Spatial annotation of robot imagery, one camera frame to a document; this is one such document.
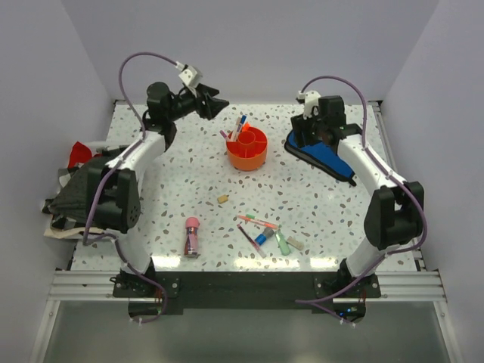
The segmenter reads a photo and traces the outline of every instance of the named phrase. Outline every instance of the green glue stick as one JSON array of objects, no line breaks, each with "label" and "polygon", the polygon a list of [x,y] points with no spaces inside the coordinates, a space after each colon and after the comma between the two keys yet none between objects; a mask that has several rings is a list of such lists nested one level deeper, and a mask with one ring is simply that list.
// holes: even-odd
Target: green glue stick
[{"label": "green glue stick", "polygon": [[290,249],[287,245],[286,237],[282,234],[280,229],[275,232],[275,239],[278,240],[279,250],[281,250],[282,256],[287,256],[288,254],[290,254]]}]

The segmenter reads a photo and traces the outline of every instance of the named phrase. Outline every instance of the pink bottle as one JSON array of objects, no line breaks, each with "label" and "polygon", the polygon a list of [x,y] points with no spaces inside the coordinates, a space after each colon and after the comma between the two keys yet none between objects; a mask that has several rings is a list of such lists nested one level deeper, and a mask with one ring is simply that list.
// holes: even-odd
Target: pink bottle
[{"label": "pink bottle", "polygon": [[185,223],[187,228],[187,239],[185,241],[185,256],[197,258],[198,254],[198,228],[200,227],[200,222],[195,217],[190,217]]}]

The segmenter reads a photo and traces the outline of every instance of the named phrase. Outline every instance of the table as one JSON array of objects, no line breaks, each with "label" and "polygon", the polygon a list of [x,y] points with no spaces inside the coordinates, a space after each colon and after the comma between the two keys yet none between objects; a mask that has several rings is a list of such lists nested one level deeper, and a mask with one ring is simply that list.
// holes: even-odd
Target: table
[{"label": "table", "polygon": [[[142,113],[146,107],[136,106]],[[151,255],[157,271],[336,271],[364,237],[363,221],[370,196],[355,178],[356,187],[331,178],[284,150],[290,118],[302,112],[298,104],[234,104],[214,120],[191,114],[176,124],[178,134],[170,149],[158,157],[144,177],[142,216],[137,224],[140,248]],[[348,123],[359,123],[361,106],[346,106]],[[228,162],[220,129],[229,130],[235,119],[247,121],[268,137],[265,164],[254,172],[241,172]],[[134,140],[139,124],[125,104],[117,104],[108,141]],[[385,159],[374,112],[368,106],[368,140]],[[228,202],[218,205],[217,197]],[[237,214],[254,214],[283,225],[286,237],[304,243],[282,256],[274,238],[262,248],[262,259],[238,231]],[[183,256],[185,220],[200,220],[200,256]],[[249,223],[256,237],[262,230]],[[90,247],[77,244],[72,270],[116,271],[119,258],[112,243]],[[378,271],[416,271],[411,253],[389,257]]]}]

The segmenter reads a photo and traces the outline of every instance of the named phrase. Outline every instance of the orange pen holder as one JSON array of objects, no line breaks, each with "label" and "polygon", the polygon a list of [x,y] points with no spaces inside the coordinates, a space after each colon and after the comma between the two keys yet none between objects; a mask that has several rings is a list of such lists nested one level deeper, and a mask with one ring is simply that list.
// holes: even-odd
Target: orange pen holder
[{"label": "orange pen holder", "polygon": [[246,172],[258,169],[267,157],[267,137],[264,132],[244,127],[236,141],[226,141],[227,155],[231,164]]}]

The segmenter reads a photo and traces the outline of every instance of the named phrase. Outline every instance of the pink cap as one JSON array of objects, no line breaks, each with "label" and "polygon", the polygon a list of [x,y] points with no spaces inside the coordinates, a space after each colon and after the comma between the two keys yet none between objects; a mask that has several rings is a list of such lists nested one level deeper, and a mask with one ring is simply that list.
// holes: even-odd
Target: pink cap
[{"label": "pink cap", "polygon": [[200,227],[200,222],[195,217],[187,218],[187,222],[185,223],[186,228],[198,228]]}]

